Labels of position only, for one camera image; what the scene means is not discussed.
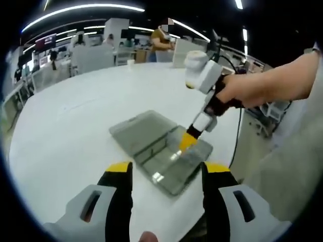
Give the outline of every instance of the round table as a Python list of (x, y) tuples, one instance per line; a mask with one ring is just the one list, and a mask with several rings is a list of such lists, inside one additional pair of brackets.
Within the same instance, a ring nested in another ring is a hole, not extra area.
[[(109, 128), (147, 110), (188, 127), (205, 95), (184, 84), (184, 69), (148, 63), (113, 67), (57, 83), (32, 96), (14, 130), (10, 171), (22, 199), (40, 223), (56, 222), (69, 200), (96, 184), (110, 164), (131, 160)], [(202, 139), (209, 161), (229, 166), (239, 110), (230, 108)], [(133, 169), (131, 241), (152, 231), (159, 241), (180, 240), (204, 213), (201, 173), (178, 197), (167, 197)]]

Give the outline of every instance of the yellow tip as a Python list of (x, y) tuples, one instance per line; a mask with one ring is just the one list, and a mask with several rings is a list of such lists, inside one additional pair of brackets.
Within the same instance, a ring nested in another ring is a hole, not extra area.
[(187, 148), (189, 148), (191, 145), (196, 145), (197, 139), (191, 136), (188, 133), (184, 133), (182, 137), (182, 141), (180, 143), (180, 150), (184, 152)]

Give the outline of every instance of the person in brown shirt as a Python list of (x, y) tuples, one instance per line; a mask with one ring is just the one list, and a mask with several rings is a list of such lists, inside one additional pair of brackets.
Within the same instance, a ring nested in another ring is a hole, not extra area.
[(170, 18), (165, 19), (161, 25), (151, 34), (152, 49), (149, 56), (149, 62), (157, 62), (156, 50), (167, 51), (174, 49), (174, 45), (171, 43), (171, 36), (169, 32), (174, 27), (174, 21)]

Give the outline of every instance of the black cable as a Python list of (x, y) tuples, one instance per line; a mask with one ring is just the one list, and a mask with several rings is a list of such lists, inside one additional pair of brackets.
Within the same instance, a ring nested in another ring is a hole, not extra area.
[[(226, 59), (229, 64), (232, 66), (235, 74), (238, 74), (237, 72), (237, 69), (235, 68), (235, 66), (233, 65), (233, 63), (229, 60), (229, 58), (227, 58), (226, 56), (224, 55), (220, 55), (220, 57)], [(237, 128), (237, 136), (236, 136), (236, 145), (234, 147), (234, 151), (233, 151), (233, 156), (232, 156), (232, 159), (231, 159), (231, 162), (230, 162), (230, 165), (229, 165), (229, 168), (231, 167), (232, 163), (233, 163), (233, 160), (234, 160), (234, 157), (236, 155), (236, 151), (237, 151), (237, 146), (238, 146), (238, 138), (239, 138), (239, 131), (240, 131), (240, 123), (241, 123), (241, 116), (242, 116), (242, 108), (240, 108), (240, 115), (239, 115), (239, 122), (238, 122), (238, 128)]]

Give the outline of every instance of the ceiling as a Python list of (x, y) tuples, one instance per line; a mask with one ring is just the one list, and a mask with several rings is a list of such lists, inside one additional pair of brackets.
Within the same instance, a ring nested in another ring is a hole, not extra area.
[[(119, 17), (130, 19), (133, 26), (154, 29), (163, 18), (171, 17), (209, 38), (211, 29), (214, 29), (218, 35), (229, 40), (226, 45), (240, 51), (244, 49), (242, 29), (245, 28), (248, 31), (248, 54), (276, 67), (300, 56), (305, 48), (313, 46), (315, 40), (315, 30), (311, 28), (315, 14), (309, 2), (301, 5), (295, 1), (242, 0), (244, 9), (240, 10), (235, 0), (49, 0), (43, 12), (45, 2), (24, 4), (29, 15), (18, 23), (20, 29), (39, 16), (81, 4), (124, 4), (143, 8), (145, 12), (92, 8), (62, 13), (25, 31), (21, 36), (22, 44), (51, 28), (76, 21), (101, 19), (95, 24), (104, 25), (104, 20)], [(65, 29), (68, 30), (69, 26), (62, 27), (62, 31)], [(173, 34), (194, 35), (180, 26), (176, 26)]]

